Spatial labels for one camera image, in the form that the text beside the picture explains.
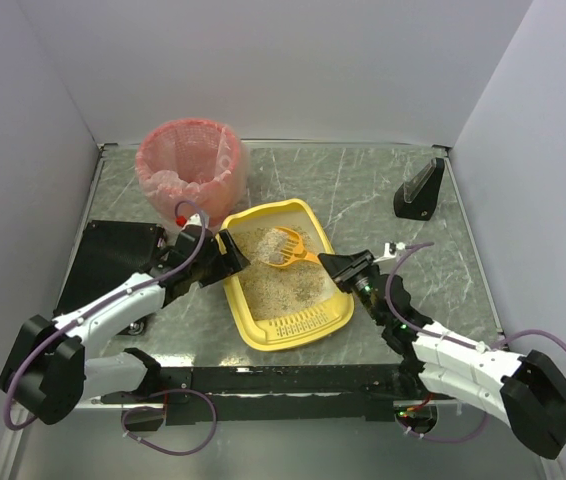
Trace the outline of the orange litter scoop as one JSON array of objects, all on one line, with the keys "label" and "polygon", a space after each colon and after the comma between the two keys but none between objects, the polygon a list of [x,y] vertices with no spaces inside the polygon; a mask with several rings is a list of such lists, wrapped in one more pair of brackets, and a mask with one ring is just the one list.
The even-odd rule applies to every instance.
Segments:
[{"label": "orange litter scoop", "polygon": [[294,229],[276,226],[272,229],[277,229],[287,235],[285,244],[282,248],[283,262],[280,264],[263,262],[268,266],[274,268],[287,268],[299,262],[307,262],[319,265],[318,256],[309,251],[304,243],[304,239],[299,232]]}]

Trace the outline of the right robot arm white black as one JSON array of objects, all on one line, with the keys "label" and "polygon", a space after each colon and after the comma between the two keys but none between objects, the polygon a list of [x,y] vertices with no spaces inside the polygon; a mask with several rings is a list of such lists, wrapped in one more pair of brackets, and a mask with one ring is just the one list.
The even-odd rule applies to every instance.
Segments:
[{"label": "right robot arm white black", "polygon": [[340,291],[359,299],[420,388],[480,409],[533,453],[558,457],[566,445],[566,376],[548,355],[473,341],[421,314],[402,278],[382,273],[368,250],[318,260]]}]

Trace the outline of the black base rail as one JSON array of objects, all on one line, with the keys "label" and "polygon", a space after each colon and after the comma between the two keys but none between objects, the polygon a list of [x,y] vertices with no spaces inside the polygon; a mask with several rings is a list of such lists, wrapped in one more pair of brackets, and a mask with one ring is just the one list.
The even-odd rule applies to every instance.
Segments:
[{"label": "black base rail", "polygon": [[164,406],[169,426],[211,418],[209,406],[188,389],[206,395],[221,422],[363,418],[394,420],[398,406],[428,394],[397,364],[166,367],[151,398],[122,392],[105,395],[105,405]]}]

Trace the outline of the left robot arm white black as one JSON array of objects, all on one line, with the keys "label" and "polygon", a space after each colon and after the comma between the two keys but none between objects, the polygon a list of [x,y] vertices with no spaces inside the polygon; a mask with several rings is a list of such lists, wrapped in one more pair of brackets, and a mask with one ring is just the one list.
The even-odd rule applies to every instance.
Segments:
[{"label": "left robot arm white black", "polygon": [[4,368],[5,426],[18,431],[40,420],[53,425],[83,400],[123,392],[145,399],[162,384],[161,365],[138,348],[103,357],[104,346],[133,322],[249,266],[231,234],[188,223],[122,284],[72,312],[21,327]]}]

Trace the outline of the litter clump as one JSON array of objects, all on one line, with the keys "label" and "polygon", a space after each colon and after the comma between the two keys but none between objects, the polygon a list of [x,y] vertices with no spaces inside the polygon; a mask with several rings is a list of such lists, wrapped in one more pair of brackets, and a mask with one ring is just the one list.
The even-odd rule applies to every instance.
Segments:
[{"label": "litter clump", "polygon": [[266,231],[257,245],[256,253],[258,259],[268,263],[282,263],[282,248],[286,238],[287,235],[280,230],[271,229]]},{"label": "litter clump", "polygon": [[321,293],[321,287],[314,282],[299,283],[295,287],[295,296],[299,302],[312,302]]}]

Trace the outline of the yellow litter box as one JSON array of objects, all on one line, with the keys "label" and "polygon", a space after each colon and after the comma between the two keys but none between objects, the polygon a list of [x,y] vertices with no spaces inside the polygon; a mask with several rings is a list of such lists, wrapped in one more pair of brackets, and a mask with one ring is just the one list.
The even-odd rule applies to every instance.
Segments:
[{"label": "yellow litter box", "polygon": [[[274,268],[257,258],[259,240],[276,226],[299,232],[316,255],[334,252],[318,218],[301,199],[258,205],[225,219],[222,228],[251,263],[224,282],[229,308],[242,340],[264,352],[316,342],[344,327],[354,313],[353,297],[335,286],[321,264]],[[296,285],[310,282],[321,293],[312,302],[299,302]]]}]

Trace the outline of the pink lined waste basket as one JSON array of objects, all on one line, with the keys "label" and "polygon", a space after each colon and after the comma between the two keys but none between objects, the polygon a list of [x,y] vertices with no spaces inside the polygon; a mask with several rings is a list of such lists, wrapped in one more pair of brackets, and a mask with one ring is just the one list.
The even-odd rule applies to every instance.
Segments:
[{"label": "pink lined waste basket", "polygon": [[233,129],[209,119],[167,122],[149,133],[135,156],[139,186],[164,226],[189,217],[195,203],[218,229],[244,196],[250,152]]}]

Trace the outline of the black triangular scoop holder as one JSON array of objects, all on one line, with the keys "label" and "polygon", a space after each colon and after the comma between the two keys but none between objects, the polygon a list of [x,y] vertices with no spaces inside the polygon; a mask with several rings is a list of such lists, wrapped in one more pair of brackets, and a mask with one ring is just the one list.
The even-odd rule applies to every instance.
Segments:
[{"label": "black triangular scoop holder", "polygon": [[437,208],[444,172],[444,159],[434,158],[418,174],[404,181],[394,194],[394,214],[402,219],[429,221]]}]

